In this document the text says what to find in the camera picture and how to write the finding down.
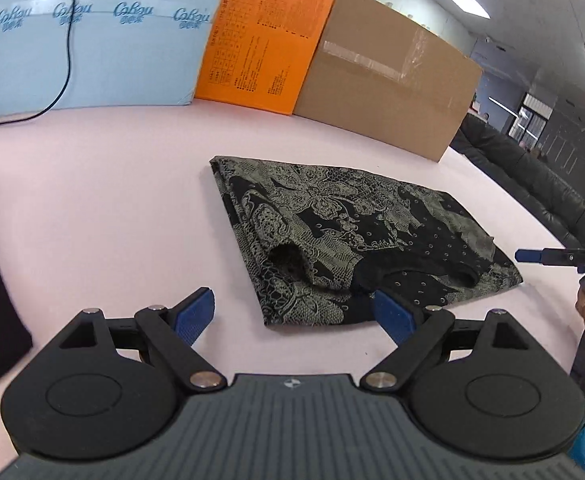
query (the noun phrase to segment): pink table surface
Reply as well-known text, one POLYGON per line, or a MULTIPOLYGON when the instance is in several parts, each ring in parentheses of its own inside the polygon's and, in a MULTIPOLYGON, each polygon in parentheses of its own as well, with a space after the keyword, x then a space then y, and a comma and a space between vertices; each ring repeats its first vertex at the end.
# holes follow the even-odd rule
MULTIPOLYGON (((0 128, 0 270, 35 345, 19 367, 82 308, 128 317, 173 306, 199 286, 213 289, 217 311, 195 348, 229 378, 348 372, 359 380, 393 350, 374 322, 264 326, 208 165, 214 155, 384 174, 449 192, 511 258, 518 248, 561 246, 450 148, 436 164, 303 118, 197 100, 54 111, 0 128)), ((519 269, 524 284, 453 311, 483 319, 507 309, 569 370, 582 329, 577 274, 519 269)), ((0 381, 0 396, 17 368, 0 381)), ((15 456, 0 418, 0 469, 15 456)))

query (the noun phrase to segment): gray ridged panel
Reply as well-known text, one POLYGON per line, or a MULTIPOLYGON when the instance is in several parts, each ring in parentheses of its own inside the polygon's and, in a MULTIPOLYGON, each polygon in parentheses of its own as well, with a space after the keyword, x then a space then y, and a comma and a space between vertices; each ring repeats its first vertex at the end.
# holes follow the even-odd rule
POLYGON ((237 376, 189 400, 158 438, 94 463, 20 456, 0 480, 584 480, 564 455, 496 465, 421 434, 401 404, 346 375, 237 376))

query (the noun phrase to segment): metal screw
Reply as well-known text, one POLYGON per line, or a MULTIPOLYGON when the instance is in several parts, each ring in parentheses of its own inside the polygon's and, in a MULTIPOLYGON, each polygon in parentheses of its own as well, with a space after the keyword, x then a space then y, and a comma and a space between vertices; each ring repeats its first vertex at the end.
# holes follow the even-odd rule
POLYGON ((397 378, 389 372, 373 372, 366 376, 366 383, 373 388, 392 388, 397 384, 397 378))
POLYGON ((190 376, 190 382, 202 390, 219 386, 222 381, 223 378, 217 372, 196 372, 190 376))

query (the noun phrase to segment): black leather sofa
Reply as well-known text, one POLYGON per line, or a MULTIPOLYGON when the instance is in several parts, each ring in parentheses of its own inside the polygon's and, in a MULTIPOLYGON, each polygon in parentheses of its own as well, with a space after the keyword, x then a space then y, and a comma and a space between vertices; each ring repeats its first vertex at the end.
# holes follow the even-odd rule
POLYGON ((451 147, 505 189, 567 248, 585 248, 585 200, 507 135, 467 114, 451 147))

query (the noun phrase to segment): orange box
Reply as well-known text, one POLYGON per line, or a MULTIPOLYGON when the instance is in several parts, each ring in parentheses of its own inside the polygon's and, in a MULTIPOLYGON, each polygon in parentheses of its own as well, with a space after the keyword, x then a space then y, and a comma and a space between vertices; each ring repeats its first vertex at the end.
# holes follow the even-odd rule
POLYGON ((194 96, 291 115, 334 0, 221 0, 194 96))

